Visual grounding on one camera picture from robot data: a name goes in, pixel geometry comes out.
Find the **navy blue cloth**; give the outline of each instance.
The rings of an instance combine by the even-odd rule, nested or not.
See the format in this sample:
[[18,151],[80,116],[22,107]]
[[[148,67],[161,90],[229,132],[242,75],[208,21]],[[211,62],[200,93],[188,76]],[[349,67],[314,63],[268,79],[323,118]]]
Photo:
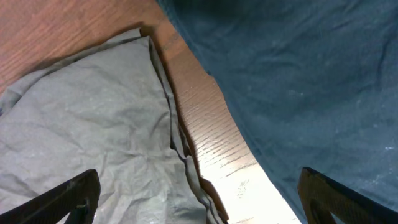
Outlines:
[[398,209],[398,1],[158,2],[302,222],[303,166]]

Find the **wooden surface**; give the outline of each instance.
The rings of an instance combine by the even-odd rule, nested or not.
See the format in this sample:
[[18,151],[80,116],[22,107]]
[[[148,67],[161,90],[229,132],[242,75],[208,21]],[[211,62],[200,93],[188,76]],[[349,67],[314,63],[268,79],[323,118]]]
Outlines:
[[33,70],[139,26],[155,41],[200,172],[218,191],[229,222],[296,222],[243,141],[214,79],[154,1],[0,0],[0,92]]

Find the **cloth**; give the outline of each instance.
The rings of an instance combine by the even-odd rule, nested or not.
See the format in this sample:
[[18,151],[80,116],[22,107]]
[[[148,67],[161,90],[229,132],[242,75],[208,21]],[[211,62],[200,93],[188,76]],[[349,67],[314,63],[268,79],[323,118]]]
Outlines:
[[139,30],[28,74],[0,107],[0,213],[96,169],[94,223],[221,223]]
[[303,166],[398,210],[398,1],[157,1],[302,222]]

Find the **folded gray cloth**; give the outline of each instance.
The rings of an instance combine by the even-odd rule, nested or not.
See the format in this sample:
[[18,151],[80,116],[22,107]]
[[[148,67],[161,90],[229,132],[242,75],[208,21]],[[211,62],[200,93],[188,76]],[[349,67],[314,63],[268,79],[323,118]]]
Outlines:
[[0,213],[96,169],[94,223],[222,223],[139,30],[28,74],[0,108]]

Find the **blue cloth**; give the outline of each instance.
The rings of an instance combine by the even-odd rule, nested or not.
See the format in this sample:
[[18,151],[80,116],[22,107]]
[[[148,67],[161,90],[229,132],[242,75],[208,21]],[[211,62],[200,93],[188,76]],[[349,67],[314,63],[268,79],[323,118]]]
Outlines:
[[302,222],[303,166],[398,209],[398,1],[158,2]]

